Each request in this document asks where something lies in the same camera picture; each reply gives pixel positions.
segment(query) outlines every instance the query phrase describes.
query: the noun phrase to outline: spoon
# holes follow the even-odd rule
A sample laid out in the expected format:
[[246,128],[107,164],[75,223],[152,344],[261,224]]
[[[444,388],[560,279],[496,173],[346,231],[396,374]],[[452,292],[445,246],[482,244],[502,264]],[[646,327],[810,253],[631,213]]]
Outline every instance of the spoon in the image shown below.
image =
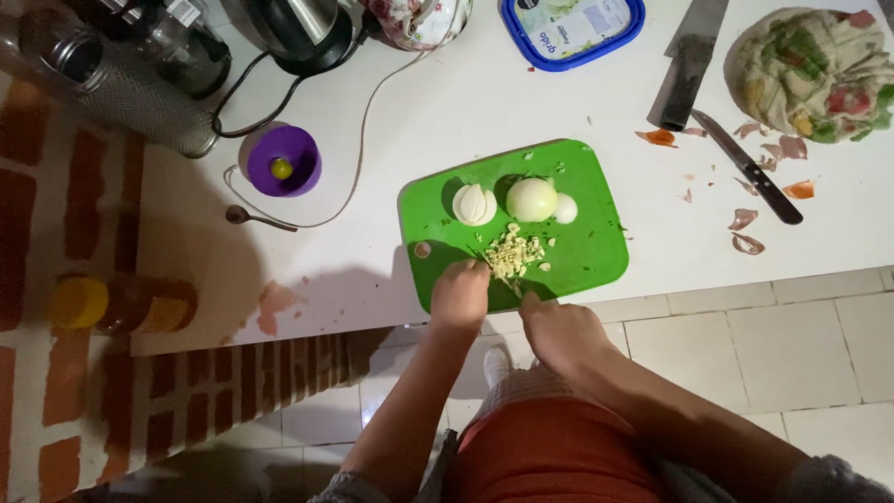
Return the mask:
[[228,206],[226,209],[226,221],[231,224],[244,224],[249,220],[256,220],[258,222],[264,222],[269,226],[274,226],[277,229],[282,229],[283,231],[289,231],[291,233],[298,232],[297,227],[286,226],[284,224],[280,224],[279,222],[274,222],[268,218],[255,217],[250,215],[249,212],[244,209],[242,206],[238,204],[233,204]]

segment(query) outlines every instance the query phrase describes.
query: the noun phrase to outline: green cutting board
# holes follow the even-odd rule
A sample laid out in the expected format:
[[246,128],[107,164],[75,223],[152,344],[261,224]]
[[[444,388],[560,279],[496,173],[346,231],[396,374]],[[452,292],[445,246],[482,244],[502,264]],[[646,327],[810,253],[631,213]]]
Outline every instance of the green cutting board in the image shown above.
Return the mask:
[[[551,177],[556,190],[578,204],[578,217],[567,225],[552,218],[519,223],[519,236],[540,237],[546,250],[543,261],[552,267],[543,272],[536,267],[540,261],[529,264],[520,279],[521,290],[533,289],[542,299],[554,299],[606,285],[624,274],[629,262],[627,241],[599,160],[581,141],[556,140],[457,166],[403,188],[399,196],[403,242],[419,303],[426,312],[431,312],[434,282],[447,266],[483,252],[515,221],[506,211],[506,193],[525,175]],[[492,190],[500,206],[496,217],[483,226],[465,226],[453,215],[453,196],[471,183]],[[476,233],[481,234],[481,242]],[[546,245],[551,237],[556,238],[552,248]],[[431,246],[424,259],[414,253],[421,242]],[[503,282],[491,280],[489,312],[517,309],[520,303]]]

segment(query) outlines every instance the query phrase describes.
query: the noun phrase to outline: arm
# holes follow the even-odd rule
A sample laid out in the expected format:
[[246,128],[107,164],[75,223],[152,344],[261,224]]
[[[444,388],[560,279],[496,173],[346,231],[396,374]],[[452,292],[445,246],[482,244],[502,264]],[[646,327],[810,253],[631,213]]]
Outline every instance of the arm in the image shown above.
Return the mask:
[[659,455],[692,466],[741,501],[767,501],[809,457],[746,419],[693,395],[615,348],[583,307],[528,294],[521,317],[534,353],[629,422]]
[[425,340],[342,464],[394,503],[419,490],[438,420],[487,314],[490,270],[466,260],[434,285]]

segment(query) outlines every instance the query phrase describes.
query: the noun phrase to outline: cleaver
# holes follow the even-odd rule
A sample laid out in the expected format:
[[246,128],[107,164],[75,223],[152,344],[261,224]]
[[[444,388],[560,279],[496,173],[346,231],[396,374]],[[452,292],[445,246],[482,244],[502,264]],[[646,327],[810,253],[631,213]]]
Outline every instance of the cleaver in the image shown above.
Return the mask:
[[652,124],[672,132],[686,129],[702,87],[729,0],[693,0],[664,55],[673,58],[650,114]]

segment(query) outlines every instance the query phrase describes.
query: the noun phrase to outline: hand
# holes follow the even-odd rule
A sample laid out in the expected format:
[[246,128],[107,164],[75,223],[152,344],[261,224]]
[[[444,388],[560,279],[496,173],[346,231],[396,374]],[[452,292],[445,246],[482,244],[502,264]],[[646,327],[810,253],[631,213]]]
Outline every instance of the hand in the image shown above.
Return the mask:
[[487,315],[490,278],[491,270],[478,260],[451,264],[434,283],[432,331],[477,336]]
[[565,379],[573,379],[579,370],[592,366],[606,353],[620,354],[599,317],[586,307],[544,303],[537,294],[528,292],[519,315],[534,355]]

